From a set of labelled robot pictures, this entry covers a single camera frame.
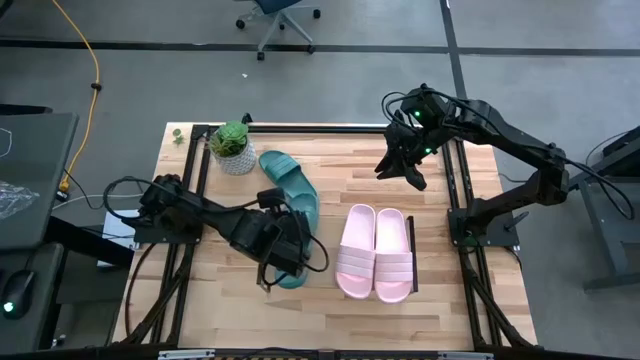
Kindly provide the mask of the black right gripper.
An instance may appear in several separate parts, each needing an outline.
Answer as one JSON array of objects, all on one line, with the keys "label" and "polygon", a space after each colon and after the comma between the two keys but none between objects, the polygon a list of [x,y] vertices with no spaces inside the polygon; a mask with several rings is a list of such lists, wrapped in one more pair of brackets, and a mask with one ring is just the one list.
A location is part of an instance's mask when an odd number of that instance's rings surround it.
[{"label": "black right gripper", "polygon": [[419,191],[424,191],[427,183],[415,167],[422,164],[426,156],[438,153],[437,147],[428,143],[421,128],[412,130],[399,123],[391,123],[385,130],[387,150],[375,167],[377,179],[390,179],[400,176],[399,165],[407,166],[405,179]]}]

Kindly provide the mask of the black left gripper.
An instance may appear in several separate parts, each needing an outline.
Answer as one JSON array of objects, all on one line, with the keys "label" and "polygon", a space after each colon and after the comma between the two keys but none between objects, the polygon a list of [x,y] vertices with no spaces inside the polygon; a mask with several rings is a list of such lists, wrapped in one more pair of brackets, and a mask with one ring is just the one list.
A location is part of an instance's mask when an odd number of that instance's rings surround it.
[{"label": "black left gripper", "polygon": [[305,253],[310,243],[307,217],[297,210],[280,213],[276,225],[281,233],[271,247],[269,264],[289,276],[299,277],[304,270]]}]

